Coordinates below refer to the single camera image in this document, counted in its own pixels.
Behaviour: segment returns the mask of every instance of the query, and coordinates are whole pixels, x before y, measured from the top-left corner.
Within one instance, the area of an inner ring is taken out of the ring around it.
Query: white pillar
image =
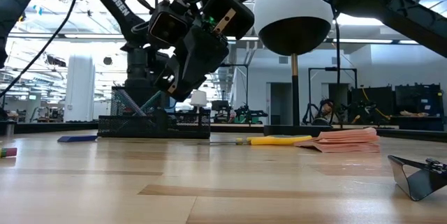
[[[41,94],[40,93],[29,93],[27,101],[27,113],[25,114],[25,123],[29,123],[30,118],[33,116],[33,112],[37,107],[41,106]],[[34,114],[34,118],[38,117],[38,110]]]
[[[68,61],[64,121],[93,119],[95,66],[88,54],[75,54]]]

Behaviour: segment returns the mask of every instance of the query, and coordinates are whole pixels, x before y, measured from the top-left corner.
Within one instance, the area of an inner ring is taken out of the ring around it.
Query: wooden table
[[[94,133],[92,131],[76,134]],[[447,190],[412,202],[386,156],[447,161],[447,145],[383,138],[380,154],[182,140],[1,138],[0,223],[446,223]],[[241,135],[218,134],[212,140]]]

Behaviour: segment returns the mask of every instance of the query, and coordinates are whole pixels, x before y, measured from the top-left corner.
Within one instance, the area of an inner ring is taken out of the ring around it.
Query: black wire basket
[[[147,116],[99,116],[99,137],[210,138],[210,111],[174,113],[155,110]]]

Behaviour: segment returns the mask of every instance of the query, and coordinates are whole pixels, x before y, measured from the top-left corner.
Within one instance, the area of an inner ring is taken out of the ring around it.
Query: ceiling
[[[147,0],[154,5],[155,0]],[[54,33],[65,18],[72,0],[32,0],[25,10],[26,20],[17,23],[13,33]],[[147,9],[136,0],[126,0],[129,8],[144,20],[150,18]],[[249,0],[246,5],[253,9],[254,0]],[[447,17],[447,0],[425,0],[423,5],[441,13]],[[341,15],[338,19],[341,24],[341,38],[350,39],[395,39],[406,40],[404,36],[396,31],[383,26],[380,21],[369,18],[354,18]],[[62,34],[120,34],[119,26],[113,16],[105,9],[99,0],[77,0],[70,20],[61,30]],[[255,36],[252,30],[249,36]],[[329,37],[335,37],[332,30]],[[0,70],[2,82],[0,89],[4,89],[18,71],[24,68],[45,44],[47,39],[37,38],[10,38],[8,40],[7,52],[10,55],[6,68]],[[22,76],[22,86],[16,86],[13,91],[26,93],[27,91],[41,91],[46,100],[61,100],[64,98],[66,88],[67,68],[54,66],[48,59],[54,57],[68,63],[72,54],[92,54],[96,64],[96,100],[107,100],[110,97],[110,87],[122,85],[126,79],[126,55],[120,51],[123,40],[112,39],[83,39],[66,38],[54,41],[45,51],[45,54],[31,67],[31,70]],[[246,54],[237,54],[236,49],[253,49],[254,42],[240,41],[231,45],[228,62],[240,64],[245,60]],[[342,44],[346,54],[358,45]],[[330,43],[320,45],[319,49],[330,49]],[[104,57],[112,58],[112,65],[103,63]],[[262,61],[256,56],[253,63]],[[216,73],[209,75],[205,85],[200,89],[206,90],[210,100],[218,99],[222,91],[227,94],[231,90],[234,68],[220,68]]]

